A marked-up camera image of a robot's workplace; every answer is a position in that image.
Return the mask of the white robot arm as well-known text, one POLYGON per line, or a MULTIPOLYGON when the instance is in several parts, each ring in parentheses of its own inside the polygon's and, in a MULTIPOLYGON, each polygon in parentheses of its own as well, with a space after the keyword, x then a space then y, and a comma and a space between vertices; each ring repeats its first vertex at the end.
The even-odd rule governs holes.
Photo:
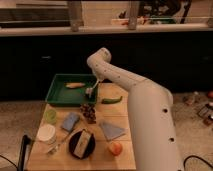
POLYGON ((184 171, 171 114, 173 96, 156 82, 110 63, 100 48, 87 58, 95 77, 128 92, 127 110, 137 171, 184 171))

